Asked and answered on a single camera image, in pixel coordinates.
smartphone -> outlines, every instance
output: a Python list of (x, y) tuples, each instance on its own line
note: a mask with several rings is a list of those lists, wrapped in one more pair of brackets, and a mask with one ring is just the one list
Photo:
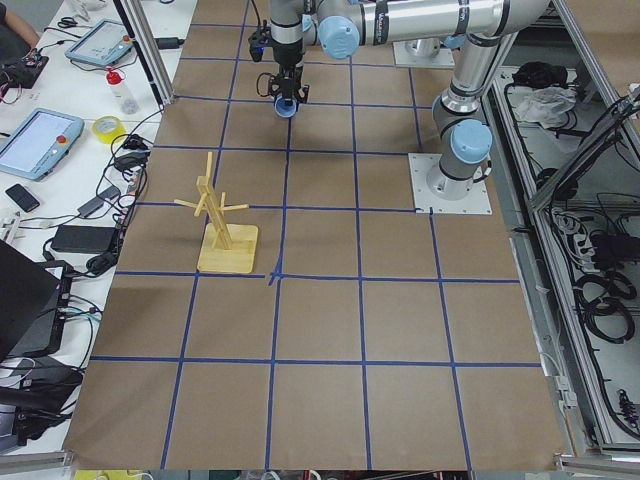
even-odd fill
[(9, 198), (16, 202), (25, 212), (31, 212), (40, 206), (40, 202), (19, 183), (16, 183), (13, 187), (9, 187), (5, 192)]

wooden base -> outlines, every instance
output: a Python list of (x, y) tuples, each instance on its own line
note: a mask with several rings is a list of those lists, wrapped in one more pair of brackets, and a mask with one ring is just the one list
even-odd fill
[(207, 225), (200, 258), (198, 258), (198, 270), (201, 272), (251, 273), (253, 270), (253, 260), (258, 244), (258, 227), (227, 224), (227, 228), (233, 241), (229, 250), (225, 250), (218, 244), (213, 246), (216, 228), (211, 223)]

person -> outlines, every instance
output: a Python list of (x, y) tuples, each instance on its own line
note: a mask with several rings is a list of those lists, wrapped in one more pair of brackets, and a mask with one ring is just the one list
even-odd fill
[(23, 57), (38, 40), (33, 27), (0, 2), (0, 63)]

metal mounting plate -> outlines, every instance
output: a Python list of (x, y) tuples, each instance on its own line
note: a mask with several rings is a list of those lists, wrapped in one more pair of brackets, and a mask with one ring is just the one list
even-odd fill
[(434, 195), (427, 186), (427, 172), (440, 160), (440, 154), (410, 153), (413, 204), (418, 213), (455, 213), (461, 215), (491, 215), (491, 203), (484, 182), (476, 183), (462, 200), (444, 200)]

scissors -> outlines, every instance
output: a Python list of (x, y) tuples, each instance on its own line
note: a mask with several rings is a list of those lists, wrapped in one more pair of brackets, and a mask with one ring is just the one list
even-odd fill
[(74, 17), (62, 17), (58, 20), (58, 27), (60, 28), (91, 28), (88, 25), (79, 25), (78, 21)]

